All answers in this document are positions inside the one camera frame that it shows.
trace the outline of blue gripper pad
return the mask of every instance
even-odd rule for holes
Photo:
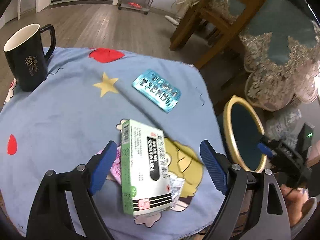
[[[111,166],[116,159],[117,144],[114,141],[110,141],[103,149],[101,154],[103,155],[103,157],[91,174],[89,192],[92,195],[101,190],[104,182],[106,181],[106,177],[109,174]]]
[[[269,159],[272,159],[273,158],[273,153],[271,151],[271,149],[266,146],[264,143],[258,143],[257,145],[258,149],[263,153],[265,154]]]
[[[218,154],[211,147],[207,140],[202,141],[200,144],[200,156],[208,173],[217,190],[221,191],[223,195],[226,195],[228,191],[228,178],[227,174],[219,164],[215,155]]]

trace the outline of mug handle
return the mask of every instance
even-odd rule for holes
[[[54,30],[54,27],[53,25],[51,24],[47,24],[45,26],[43,26],[41,29],[40,29],[40,33],[43,33],[45,31],[49,30],[50,31],[50,36],[51,36],[51,44],[50,44],[50,48],[48,50],[48,52],[44,55],[44,59],[46,61],[48,61],[48,59],[51,57],[54,49],[56,48],[56,32]]]

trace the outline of round mirror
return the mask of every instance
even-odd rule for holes
[[[232,160],[247,171],[262,172],[267,157],[257,144],[264,130],[252,106],[233,96],[223,111],[223,128]]]

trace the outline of screw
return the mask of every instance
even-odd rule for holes
[[[78,171],[83,171],[85,169],[85,165],[84,164],[80,164],[77,166],[77,170]]]
[[[271,175],[271,174],[272,174],[272,171],[269,170],[269,169],[265,169],[265,170],[264,170],[264,173],[267,174],[267,175]]]
[[[231,167],[236,171],[239,171],[239,169],[241,169],[240,165],[237,163],[232,164]]]
[[[51,176],[53,174],[53,170],[48,170],[46,173],[45,173],[47,176]]]

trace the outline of blue tablecloth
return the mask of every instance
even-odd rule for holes
[[[203,166],[199,147],[207,139],[217,152],[224,149],[198,70],[181,62],[121,52],[124,57],[102,63],[118,53],[56,48],[47,79],[32,93],[12,84],[0,113],[0,189],[9,217],[22,234],[45,172],[71,171],[87,163],[109,140],[119,143],[117,125],[122,119],[162,129],[169,171],[186,182],[172,210],[144,221],[123,213],[121,186],[106,180],[93,199],[116,239],[179,239],[211,224],[219,211],[224,196]],[[147,69],[181,90],[179,102],[168,114],[131,86]],[[76,231],[83,235],[70,192],[67,198]]]

